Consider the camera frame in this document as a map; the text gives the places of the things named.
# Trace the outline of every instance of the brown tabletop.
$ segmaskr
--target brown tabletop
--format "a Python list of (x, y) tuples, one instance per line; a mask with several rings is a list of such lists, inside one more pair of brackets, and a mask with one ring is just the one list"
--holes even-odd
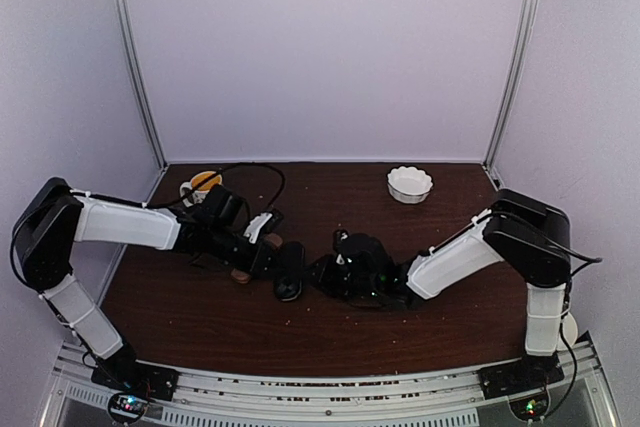
[[(487, 207), (493, 189), (478, 165), (422, 165), (434, 189), (419, 205), (393, 200), (391, 164), (278, 165), (287, 186), (276, 207), (278, 233), (299, 240), (307, 262), (331, 252), (343, 228), (378, 237), (396, 261), (437, 245)], [(173, 165), (154, 201), (210, 165)], [(224, 183), (254, 213), (277, 188), (269, 171), (239, 169)], [(281, 303), (269, 281), (239, 285), (229, 268), (208, 269), (184, 255), (129, 247), (104, 311), (143, 360), (241, 374), (354, 376), (433, 371), (505, 360), (523, 352), (526, 288), (506, 265), (494, 265), (443, 291), (418, 310), (358, 310), (307, 288)]]

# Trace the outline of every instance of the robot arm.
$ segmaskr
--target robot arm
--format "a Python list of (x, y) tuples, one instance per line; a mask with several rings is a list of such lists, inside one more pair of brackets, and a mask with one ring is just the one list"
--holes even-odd
[(99, 369), (93, 380), (112, 388), (139, 388), (159, 399), (170, 399), (175, 371), (136, 362), (136, 354), (99, 309), (73, 274), (69, 263), (74, 242), (135, 244), (182, 253), (210, 253), (254, 277), (269, 273), (276, 260), (272, 246), (262, 241), (281, 218), (264, 212), (242, 234), (227, 227), (242, 199), (216, 186), (205, 202), (172, 212), (132, 202), (102, 200), (73, 191), (50, 179), (13, 231), (15, 250), (26, 285), (36, 290), (58, 319), (80, 338)]
[(568, 254), (558, 244), (569, 248), (566, 214), (503, 189), (466, 231), (419, 255), (411, 264), (407, 285), (430, 299), (474, 272), (506, 260), (527, 282), (527, 354), (550, 356), (556, 351), (571, 269)]
[(552, 356), (570, 279), (568, 248), (566, 214), (503, 189), (467, 228), (410, 263), (395, 264), (382, 244), (366, 234), (337, 232), (337, 255), (325, 256), (312, 266), (312, 282), (334, 297), (406, 307), (506, 261), (528, 286), (526, 351), (532, 356)]

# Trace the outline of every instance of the white wall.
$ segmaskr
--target white wall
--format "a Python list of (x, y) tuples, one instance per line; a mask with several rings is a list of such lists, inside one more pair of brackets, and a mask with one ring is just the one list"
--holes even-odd
[(480, 160), (521, 0), (128, 0), (169, 160)]
[(640, 3), (540, 0), (498, 170), (507, 186), (565, 209), (573, 247), (604, 257), (576, 277), (624, 425), (640, 397)]
[[(63, 336), (14, 279), (10, 231), (50, 176), (143, 198), (156, 176), (125, 69), (112, 0), (0, 0), (0, 417), (33, 425)], [(112, 246), (73, 263), (97, 293)]]

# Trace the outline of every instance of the black mounting bracket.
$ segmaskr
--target black mounting bracket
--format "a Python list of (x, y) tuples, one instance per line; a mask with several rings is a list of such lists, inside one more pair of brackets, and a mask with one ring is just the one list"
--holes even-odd
[(560, 382), (564, 373), (555, 353), (550, 357), (525, 356), (507, 364), (485, 367), (478, 371), (478, 377), (484, 398), (488, 400)]
[(157, 399), (170, 401), (178, 384), (178, 371), (167, 367), (142, 364), (136, 362), (136, 371), (145, 382), (131, 389), (123, 389), (122, 385), (115, 381), (113, 377), (106, 375), (100, 368), (96, 367), (91, 374), (91, 382), (103, 385), (114, 390), (126, 390), (127, 393), (140, 397), (141, 399)]

